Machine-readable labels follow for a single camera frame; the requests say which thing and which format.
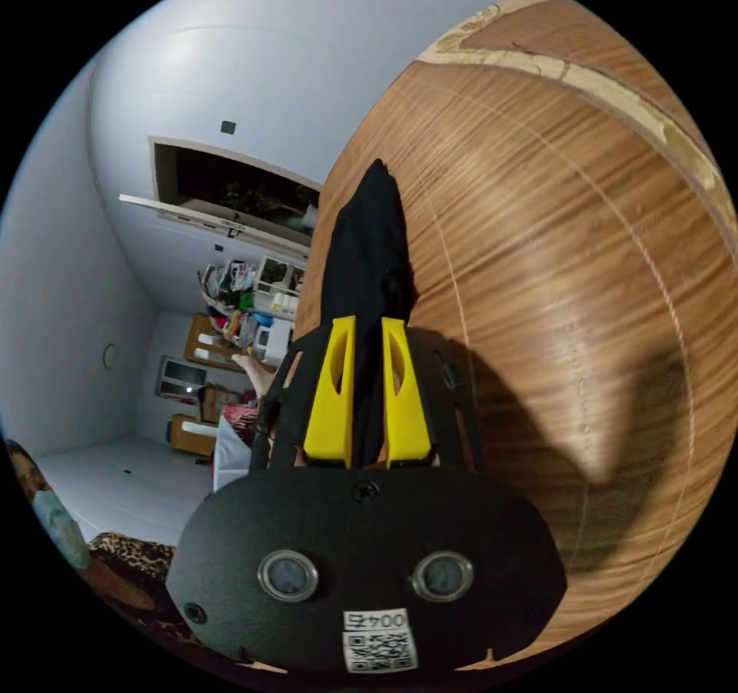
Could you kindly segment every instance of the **white floor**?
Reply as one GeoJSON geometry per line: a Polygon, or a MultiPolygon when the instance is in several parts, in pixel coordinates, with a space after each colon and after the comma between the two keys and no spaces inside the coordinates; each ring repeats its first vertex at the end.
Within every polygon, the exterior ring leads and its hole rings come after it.
{"type": "Polygon", "coordinates": [[[185,523],[212,489],[209,466],[143,438],[36,458],[87,541],[117,531],[176,545],[185,523]]]}

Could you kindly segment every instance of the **black device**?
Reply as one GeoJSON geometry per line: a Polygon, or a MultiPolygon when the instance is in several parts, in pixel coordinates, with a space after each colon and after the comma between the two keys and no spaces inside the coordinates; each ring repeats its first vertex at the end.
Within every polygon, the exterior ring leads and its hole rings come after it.
{"type": "Polygon", "coordinates": [[[539,512],[484,473],[453,365],[402,321],[382,329],[385,460],[357,467],[355,319],[336,319],[292,343],[249,475],[181,536],[169,593],[195,636],[235,661],[450,671],[525,649],[566,591],[539,512]]]}

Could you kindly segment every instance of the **red patterned cloth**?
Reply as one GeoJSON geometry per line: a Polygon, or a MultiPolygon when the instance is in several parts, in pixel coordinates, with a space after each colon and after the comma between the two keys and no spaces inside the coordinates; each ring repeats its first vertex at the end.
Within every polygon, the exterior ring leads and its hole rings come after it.
{"type": "Polygon", "coordinates": [[[222,416],[231,425],[241,441],[251,447],[254,442],[254,427],[259,414],[258,406],[224,406],[222,416]]]}

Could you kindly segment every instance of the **wooden shelf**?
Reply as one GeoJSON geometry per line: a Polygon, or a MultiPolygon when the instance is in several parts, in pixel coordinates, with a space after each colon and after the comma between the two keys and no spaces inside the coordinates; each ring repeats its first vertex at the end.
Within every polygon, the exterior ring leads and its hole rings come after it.
{"type": "Polygon", "coordinates": [[[205,314],[194,315],[184,349],[184,358],[189,362],[207,368],[243,372],[231,360],[231,356],[236,355],[240,350],[213,329],[210,319],[205,314]]]}

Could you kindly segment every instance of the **metal ring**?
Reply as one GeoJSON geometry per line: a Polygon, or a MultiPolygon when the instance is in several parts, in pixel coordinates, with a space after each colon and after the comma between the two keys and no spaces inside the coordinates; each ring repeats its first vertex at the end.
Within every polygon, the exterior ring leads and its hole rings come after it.
{"type": "Polygon", "coordinates": [[[317,569],[315,565],[313,565],[305,555],[301,555],[300,552],[295,552],[291,549],[278,549],[276,552],[272,552],[267,555],[259,564],[258,577],[261,587],[272,598],[276,598],[278,601],[285,601],[286,603],[299,603],[300,601],[306,601],[317,590],[317,569]],[[296,593],[284,593],[274,587],[271,579],[269,578],[269,571],[274,563],[280,560],[293,560],[304,570],[306,578],[305,587],[301,591],[296,593]]]}
{"type": "Polygon", "coordinates": [[[418,562],[411,578],[413,589],[415,592],[426,601],[432,601],[434,603],[449,603],[450,601],[456,601],[461,598],[474,582],[474,567],[463,555],[458,552],[452,552],[444,550],[440,552],[434,552],[432,555],[428,555],[418,562]],[[436,560],[447,559],[453,560],[461,570],[461,585],[453,593],[439,595],[433,593],[427,586],[425,580],[425,571],[436,560]]]}

